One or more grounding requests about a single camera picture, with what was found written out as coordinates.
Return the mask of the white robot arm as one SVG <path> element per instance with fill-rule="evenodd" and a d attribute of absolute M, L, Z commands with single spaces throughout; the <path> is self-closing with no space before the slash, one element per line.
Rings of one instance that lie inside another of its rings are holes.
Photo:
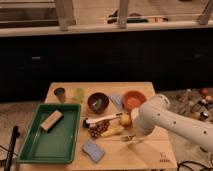
<path fill-rule="evenodd" d="M 148 136 L 159 126 L 213 152 L 213 124 L 181 116 L 169 108 L 170 101 L 162 94 L 156 94 L 145 101 L 133 119 L 135 133 Z"/>

